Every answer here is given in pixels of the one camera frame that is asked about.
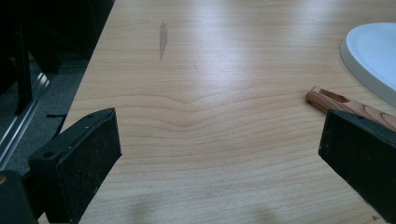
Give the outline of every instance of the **gray floor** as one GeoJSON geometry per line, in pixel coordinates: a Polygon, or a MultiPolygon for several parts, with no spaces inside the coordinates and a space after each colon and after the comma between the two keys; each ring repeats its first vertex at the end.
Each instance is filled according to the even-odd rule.
{"type": "MultiPolygon", "coordinates": [[[[22,175],[25,174],[29,170],[27,157],[48,143],[62,126],[63,118],[70,109],[88,65],[88,60],[70,53],[59,54],[59,57],[62,64],[59,74],[46,74],[49,85],[43,96],[38,100],[37,110],[6,169],[18,171],[22,175]]],[[[32,82],[36,80],[40,72],[39,67],[32,60],[32,82]]],[[[18,87],[14,84],[7,92],[0,95],[0,137],[3,136],[10,122],[14,119],[17,103],[18,87]]]]}

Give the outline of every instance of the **wood grain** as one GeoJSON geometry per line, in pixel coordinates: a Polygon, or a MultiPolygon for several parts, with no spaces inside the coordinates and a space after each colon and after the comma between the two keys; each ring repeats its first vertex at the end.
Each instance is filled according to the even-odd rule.
{"type": "Polygon", "coordinates": [[[396,118],[368,105],[350,100],[343,95],[314,87],[305,99],[318,109],[327,113],[330,109],[347,111],[377,122],[396,132],[396,118]]]}
{"type": "Polygon", "coordinates": [[[384,223],[319,157],[325,116],[304,96],[321,86],[394,115],[339,47],[395,8],[117,0],[64,125],[117,110],[123,155],[81,223],[384,223]]]}

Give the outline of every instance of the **wooden handle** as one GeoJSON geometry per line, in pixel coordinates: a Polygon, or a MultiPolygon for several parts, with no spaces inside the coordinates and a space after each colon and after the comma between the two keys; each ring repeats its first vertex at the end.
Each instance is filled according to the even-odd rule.
{"type": "Polygon", "coordinates": [[[329,109],[347,111],[375,121],[396,132],[396,118],[392,115],[357,101],[349,100],[345,96],[334,92],[314,87],[306,94],[305,99],[323,112],[327,113],[329,109]]]}

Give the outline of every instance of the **white plate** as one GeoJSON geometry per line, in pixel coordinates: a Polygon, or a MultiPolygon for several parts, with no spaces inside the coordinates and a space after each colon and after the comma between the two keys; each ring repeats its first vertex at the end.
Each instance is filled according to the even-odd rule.
{"type": "Polygon", "coordinates": [[[367,88],[396,106],[396,23],[379,22],[351,30],[341,45],[349,71],[367,88]]]}

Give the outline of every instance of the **light wood tabletop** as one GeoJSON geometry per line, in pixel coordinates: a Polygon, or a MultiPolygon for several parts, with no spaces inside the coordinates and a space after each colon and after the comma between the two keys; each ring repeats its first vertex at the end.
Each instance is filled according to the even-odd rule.
{"type": "Polygon", "coordinates": [[[325,114],[304,96],[320,86],[396,115],[339,50],[395,9],[117,0],[64,125],[117,111],[123,155],[81,223],[384,223],[318,155],[325,114]]]}

